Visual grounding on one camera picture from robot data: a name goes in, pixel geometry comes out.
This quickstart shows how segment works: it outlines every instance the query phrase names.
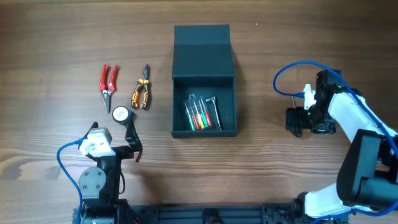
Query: tabletop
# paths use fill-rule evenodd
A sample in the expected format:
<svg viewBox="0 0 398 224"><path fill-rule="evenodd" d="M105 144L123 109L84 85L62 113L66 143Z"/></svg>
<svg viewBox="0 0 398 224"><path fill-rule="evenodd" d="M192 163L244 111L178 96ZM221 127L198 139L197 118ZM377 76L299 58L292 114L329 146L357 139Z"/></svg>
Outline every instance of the tabletop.
<svg viewBox="0 0 398 224"><path fill-rule="evenodd" d="M129 107L145 64L151 67L150 110L134 110L144 153L139 163L122 164L121 198L131 205L290 202L334 183L349 147L341 128L333 135L304 131L301 138L284 128L292 100L273 90L272 79L297 60L341 70L369 107L398 128L397 2L49 2L0 6L0 223L70 223L78 194L57 163L57 149L81 138L94 121L110 130L113 145L124 144L125 128L105 112L98 91L105 63L120 66L112 109ZM170 134L174 26L199 24L230 25L235 138ZM301 91L306 83L314 86L319 71L293 68L278 86ZM76 146L61 160L75 180L95 166Z"/></svg>

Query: pliers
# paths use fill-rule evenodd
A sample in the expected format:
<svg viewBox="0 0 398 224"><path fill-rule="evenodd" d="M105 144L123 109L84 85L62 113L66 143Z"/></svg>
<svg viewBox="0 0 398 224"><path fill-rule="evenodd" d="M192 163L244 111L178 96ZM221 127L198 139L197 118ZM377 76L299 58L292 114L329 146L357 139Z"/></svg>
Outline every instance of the pliers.
<svg viewBox="0 0 398 224"><path fill-rule="evenodd" d="M115 79L116 79L116 72L118 71L118 65L116 65L113 68L111 79L107 86L105 85L105 83L106 83L108 67L109 65L105 64L104 68L102 69L101 80L99 81L99 91L101 92L102 98L104 99L106 112L109 113L109 111L111 110L111 95L113 94L113 92L116 91Z"/></svg>
<svg viewBox="0 0 398 224"><path fill-rule="evenodd" d="M137 81L137 87L134 90L134 93L131 97L131 107L134 109L138 109L138 93L141 91L142 87L144 87L144 102L141 104L141 108L146 110L148 109L150 102L150 94L149 94L149 80L148 80L149 66L148 64L145 66L144 72L142 73L142 79L140 78Z"/></svg>

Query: wood grain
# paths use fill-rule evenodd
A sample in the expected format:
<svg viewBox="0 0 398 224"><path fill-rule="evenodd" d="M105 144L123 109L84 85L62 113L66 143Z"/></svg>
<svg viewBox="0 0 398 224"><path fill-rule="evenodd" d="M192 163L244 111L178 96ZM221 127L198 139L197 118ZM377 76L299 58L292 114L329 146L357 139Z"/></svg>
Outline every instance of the wood grain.
<svg viewBox="0 0 398 224"><path fill-rule="evenodd" d="M130 204L288 202L332 184L348 150L342 130L300 139L284 130L288 97L275 73L296 60L343 71L390 127L398 128L398 3L395 1L170 1L0 6L0 223L70 223L78 196L55 154L106 126L113 144L124 127L98 92L104 63L118 64L112 108L129 106L151 65L152 104L136 110L140 163L123 162ZM239 135L172 139L174 25L230 24L237 71ZM300 66L284 91L315 84L319 68ZM94 166L76 147L62 161L77 180ZM393 223L358 215L353 223Z"/></svg>

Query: dark green box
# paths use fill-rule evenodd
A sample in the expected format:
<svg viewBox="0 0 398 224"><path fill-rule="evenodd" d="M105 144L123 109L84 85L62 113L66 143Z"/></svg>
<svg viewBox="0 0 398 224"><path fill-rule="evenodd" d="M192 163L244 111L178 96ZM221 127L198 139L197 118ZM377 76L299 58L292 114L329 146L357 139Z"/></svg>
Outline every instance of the dark green box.
<svg viewBox="0 0 398 224"><path fill-rule="evenodd" d="M229 25L175 26L173 59L173 138L233 137L236 122L235 67ZM183 101L189 94L217 98L223 130L207 104L213 128L191 131Z"/></svg>

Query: blue cable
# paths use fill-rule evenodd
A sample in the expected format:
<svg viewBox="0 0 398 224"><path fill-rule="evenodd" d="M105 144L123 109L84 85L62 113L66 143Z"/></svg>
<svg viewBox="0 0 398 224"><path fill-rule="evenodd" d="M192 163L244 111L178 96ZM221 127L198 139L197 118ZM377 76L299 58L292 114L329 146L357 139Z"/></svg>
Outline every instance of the blue cable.
<svg viewBox="0 0 398 224"><path fill-rule="evenodd" d="M386 128L383 126L383 124L365 107L365 105L362 103L362 101L356 96L355 92L351 89L351 87L349 87L348 83L344 80L344 78L338 74L337 72L335 72L334 70L332 70L331 68L327 67L324 64L321 64L319 62L314 62L314 61L310 61L310 60L302 60L302 61L298 61L298 62L294 62L291 63L290 65L287 65L286 67L282 68L278 73L276 73L275 78L274 78L274 89L276 92L285 95L285 96L296 96L296 97L300 97L303 98L304 97L304 93L300 92L300 93L284 93L279 91L276 88L276 80L277 77L286 69L296 66L296 65L300 65L300 64L310 64L310 65L316 65L319 66L325 70L328 70L328 72L334 74L346 87L346 89L348 90L348 92L353 96L353 98L357 101L358 105L362 108L362 110L364 110L366 112L366 114L377 124L377 127L383 132L383 134L385 135L388 143L390 144L392 150L394 150L394 154L396 156L396 158L398 159L398 148L397 145L395 144L394 140L392 139L392 136L390 136L390 134L388 133L388 131L386 130ZM385 209L384 211L381 212L367 212L364 210L360 210L357 208L351 209L350 211L338 214L338 215L325 215L323 217L319 217L317 219L315 219L314 221L311 222L311 224L316 224L321 220L324 219L331 219L331 218L341 218L347 215L350 215L352 213L362 213L365 215L369 215L369 216L373 216L373 217L380 217L383 215L387 215L388 213L390 213L391 211L395 210L398 207L398 200L395 201L389 208Z"/></svg>
<svg viewBox="0 0 398 224"><path fill-rule="evenodd" d="M64 171L64 173L67 175L67 177L69 178L69 180L74 184L74 186L77 189L77 192L79 193L79 198L80 198L80 203L79 203L79 209L78 209L78 214L77 214L77 224L80 224L80 213L81 213L81 207L83 205L83 196L81 194L80 188L79 186L76 184L76 182L73 180L73 178L69 175L68 171L66 170L66 168L63 166L61 159L60 159L60 154L62 149L65 149L66 147L72 146L72 145L76 145L76 144L81 144L83 142L84 138L79 139L77 141L74 142L70 142L64 146L62 146L58 152L57 152L57 160L58 163L60 164L61 169Z"/></svg>

